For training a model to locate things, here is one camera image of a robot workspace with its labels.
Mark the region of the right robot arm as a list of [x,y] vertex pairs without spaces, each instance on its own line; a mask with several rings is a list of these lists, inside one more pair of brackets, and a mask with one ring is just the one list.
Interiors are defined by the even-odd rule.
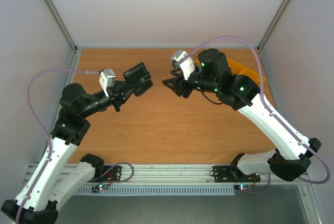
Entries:
[[273,173],[291,182],[311,163],[321,147],[317,138],[308,138],[291,126],[260,93],[259,83],[238,70],[231,70],[226,55],[217,49],[199,53],[196,62],[184,50],[176,51],[171,62],[179,71],[163,81],[179,97],[188,98],[192,91],[212,92],[220,104],[252,121],[275,145],[275,149],[258,154],[238,154],[230,163],[235,181],[255,173]]

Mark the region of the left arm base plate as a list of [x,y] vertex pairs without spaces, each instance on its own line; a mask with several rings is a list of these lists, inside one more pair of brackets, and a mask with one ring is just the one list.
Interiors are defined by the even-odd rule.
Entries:
[[89,182],[105,183],[109,181],[119,181],[122,175],[121,166],[104,166],[104,170],[99,177],[95,177]]

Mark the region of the black card holder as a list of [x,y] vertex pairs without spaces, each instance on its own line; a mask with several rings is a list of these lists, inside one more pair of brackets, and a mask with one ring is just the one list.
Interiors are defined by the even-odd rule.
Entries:
[[134,95],[139,97],[153,86],[151,75],[144,62],[137,64],[123,73],[123,77],[128,84],[135,85]]

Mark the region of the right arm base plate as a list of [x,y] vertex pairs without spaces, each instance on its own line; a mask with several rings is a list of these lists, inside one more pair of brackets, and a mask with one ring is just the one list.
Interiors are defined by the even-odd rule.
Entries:
[[255,173],[245,175],[241,171],[230,166],[213,166],[209,175],[214,178],[216,183],[253,183],[260,182],[260,175]]

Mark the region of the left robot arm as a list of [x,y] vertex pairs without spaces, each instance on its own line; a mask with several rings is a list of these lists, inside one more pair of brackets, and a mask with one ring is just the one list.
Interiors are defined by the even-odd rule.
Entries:
[[55,223],[59,211],[84,183],[103,179],[103,159],[87,154],[73,172],[57,182],[64,165],[90,128],[87,117],[111,105],[120,111],[137,86],[116,81],[106,91],[90,95],[78,83],[67,85],[59,101],[61,110],[50,134],[50,147],[27,185],[15,199],[4,201],[1,211],[15,223]]

